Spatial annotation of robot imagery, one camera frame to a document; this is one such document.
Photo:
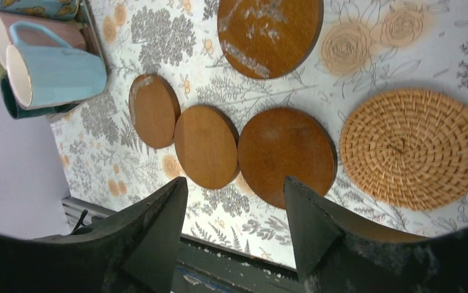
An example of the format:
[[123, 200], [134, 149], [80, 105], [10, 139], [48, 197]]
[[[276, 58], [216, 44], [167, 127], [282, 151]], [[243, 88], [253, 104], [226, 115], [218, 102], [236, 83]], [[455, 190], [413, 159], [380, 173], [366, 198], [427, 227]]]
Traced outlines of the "woven rattan coaster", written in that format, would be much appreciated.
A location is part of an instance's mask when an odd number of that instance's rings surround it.
[[468, 193], [468, 107], [434, 90], [377, 94], [346, 119], [340, 160], [378, 201], [425, 211]]

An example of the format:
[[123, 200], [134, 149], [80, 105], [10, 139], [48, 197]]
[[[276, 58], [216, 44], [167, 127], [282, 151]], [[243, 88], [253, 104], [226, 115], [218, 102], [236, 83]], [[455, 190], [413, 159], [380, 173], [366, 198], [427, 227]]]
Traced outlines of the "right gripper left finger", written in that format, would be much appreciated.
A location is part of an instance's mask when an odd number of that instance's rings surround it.
[[169, 292], [187, 200], [178, 177], [109, 217], [37, 241], [41, 277], [55, 292]]

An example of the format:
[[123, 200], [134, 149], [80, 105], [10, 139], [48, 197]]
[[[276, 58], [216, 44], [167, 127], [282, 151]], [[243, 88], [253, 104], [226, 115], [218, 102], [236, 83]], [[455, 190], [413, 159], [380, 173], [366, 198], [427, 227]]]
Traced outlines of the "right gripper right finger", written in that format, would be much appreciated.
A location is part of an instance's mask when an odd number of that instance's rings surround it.
[[283, 182], [300, 282], [306, 292], [401, 292], [409, 255], [423, 236], [375, 223], [318, 195], [295, 177]]

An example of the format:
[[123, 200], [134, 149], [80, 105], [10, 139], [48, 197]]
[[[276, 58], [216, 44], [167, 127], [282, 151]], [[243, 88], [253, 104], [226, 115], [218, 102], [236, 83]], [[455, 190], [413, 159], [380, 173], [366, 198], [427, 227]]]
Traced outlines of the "glossy brown coaster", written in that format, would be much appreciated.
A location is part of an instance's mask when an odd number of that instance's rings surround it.
[[146, 145], [160, 149], [173, 144], [181, 110], [164, 78], [157, 74], [138, 76], [131, 84], [128, 106], [134, 129]]

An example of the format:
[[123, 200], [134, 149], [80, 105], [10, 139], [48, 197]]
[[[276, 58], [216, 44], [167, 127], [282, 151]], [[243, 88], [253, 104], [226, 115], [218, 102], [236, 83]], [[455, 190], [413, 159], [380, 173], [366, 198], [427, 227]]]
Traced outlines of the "dark scuffed brown coaster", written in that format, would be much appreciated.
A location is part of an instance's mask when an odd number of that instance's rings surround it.
[[221, 0], [218, 39], [235, 70], [253, 79], [275, 79], [309, 56], [323, 16], [320, 0]]

